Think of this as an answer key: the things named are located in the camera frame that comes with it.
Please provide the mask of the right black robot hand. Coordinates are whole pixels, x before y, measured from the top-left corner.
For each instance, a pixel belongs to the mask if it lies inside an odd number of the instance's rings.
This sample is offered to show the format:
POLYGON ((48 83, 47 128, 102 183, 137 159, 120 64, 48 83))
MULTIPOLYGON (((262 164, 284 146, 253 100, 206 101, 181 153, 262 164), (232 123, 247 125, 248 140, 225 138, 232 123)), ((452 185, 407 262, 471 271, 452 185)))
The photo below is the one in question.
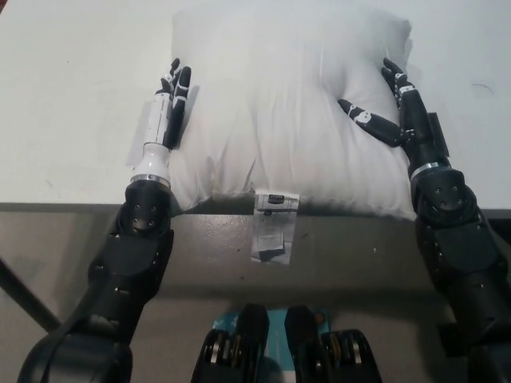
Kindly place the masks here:
POLYGON ((450 168, 446 150, 435 142, 432 114, 407 74, 388 58, 382 62, 381 74, 390 88, 398 110, 398 122, 363 109, 346 99, 338 100, 340 108, 364 132, 391 148, 402 148, 409 161, 411 179, 423 172, 450 168))

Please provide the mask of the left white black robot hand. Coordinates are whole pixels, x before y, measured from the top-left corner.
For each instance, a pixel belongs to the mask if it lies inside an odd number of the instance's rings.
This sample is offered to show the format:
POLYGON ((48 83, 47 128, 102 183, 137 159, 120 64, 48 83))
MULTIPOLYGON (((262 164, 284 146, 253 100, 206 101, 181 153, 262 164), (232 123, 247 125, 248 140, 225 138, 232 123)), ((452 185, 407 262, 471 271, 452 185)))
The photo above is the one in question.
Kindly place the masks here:
POLYGON ((169 159, 184 127, 191 76, 191 68, 176 58, 160 79, 149 108, 142 159, 133 171, 132 183, 142 180, 171 186, 169 159))

